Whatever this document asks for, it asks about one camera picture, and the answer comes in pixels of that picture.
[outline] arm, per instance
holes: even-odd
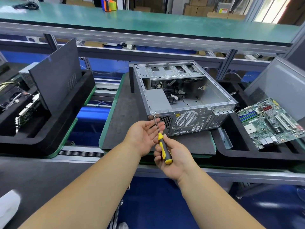
[[[169,178],[177,180],[182,195],[201,229],[264,229],[200,169],[184,145],[166,135],[164,141],[171,150],[173,163],[166,165],[161,160],[159,145],[156,145],[154,152],[155,162]]]
[[[20,229],[106,228],[158,132],[152,121],[133,124],[122,143],[29,217]],[[161,130],[164,123],[158,123]]]

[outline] yellow and black screwdriver handle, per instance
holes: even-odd
[[[173,159],[171,157],[170,151],[167,148],[167,144],[164,142],[163,135],[161,133],[158,133],[158,141],[160,147],[162,148],[162,158],[165,164],[171,164],[173,162]]]

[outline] honeycomb vent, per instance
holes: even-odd
[[[160,121],[163,121],[165,123],[165,128],[170,128],[171,118],[169,116],[160,117]]]
[[[180,127],[191,125],[197,120],[197,117],[198,117],[198,113],[196,111],[184,112],[177,117],[176,125]]]

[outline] coiled black cable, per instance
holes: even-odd
[[[13,8],[14,8],[14,9],[37,10],[37,9],[39,9],[39,6],[38,6],[35,2],[29,1],[29,2],[24,3],[24,4],[14,5]]]

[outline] black foam mat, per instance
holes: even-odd
[[[137,121],[139,121],[139,112],[135,94],[130,92],[130,81],[128,74],[126,74],[102,149],[110,150],[121,143],[129,127]],[[172,136],[171,138],[184,144],[192,154],[212,155],[216,153],[216,147],[209,131]]]

